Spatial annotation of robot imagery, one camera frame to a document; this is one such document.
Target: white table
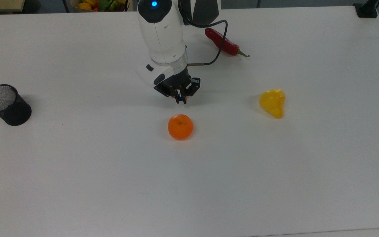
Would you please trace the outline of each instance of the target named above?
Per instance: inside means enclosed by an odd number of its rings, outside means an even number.
[[[0,15],[0,236],[209,236],[379,228],[379,18],[354,7],[223,11],[250,58],[192,67],[177,105],[135,74],[136,13]],[[216,48],[184,27],[191,62]],[[286,112],[258,104],[272,88]],[[167,121],[187,114],[187,141]]]

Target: floor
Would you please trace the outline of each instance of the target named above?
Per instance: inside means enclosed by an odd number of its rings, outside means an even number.
[[[40,0],[41,8],[36,13],[65,13],[62,0]],[[66,0],[70,12],[74,12],[70,0]],[[365,3],[366,0],[260,0],[260,8],[311,7],[311,6],[352,6],[353,3]],[[223,9],[256,8],[258,0],[222,0]]]

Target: black mesh pencil cup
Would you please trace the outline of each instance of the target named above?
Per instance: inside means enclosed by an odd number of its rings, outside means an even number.
[[[17,93],[17,90],[6,84],[0,85],[0,117],[11,126],[25,123],[32,114],[32,108]]]

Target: chili pepper stem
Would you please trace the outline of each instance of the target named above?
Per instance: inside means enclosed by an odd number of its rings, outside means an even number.
[[[244,54],[241,50],[238,50],[237,54],[240,54],[242,56],[245,56],[245,57],[249,58],[249,55]]]

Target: yellow banana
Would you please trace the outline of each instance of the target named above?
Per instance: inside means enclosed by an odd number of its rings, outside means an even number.
[[[125,0],[115,0],[119,4],[125,4]]]
[[[91,10],[91,5],[88,3],[80,3],[78,4],[78,7],[81,9]]]
[[[96,5],[96,0],[83,0],[83,3],[88,3],[93,8]]]

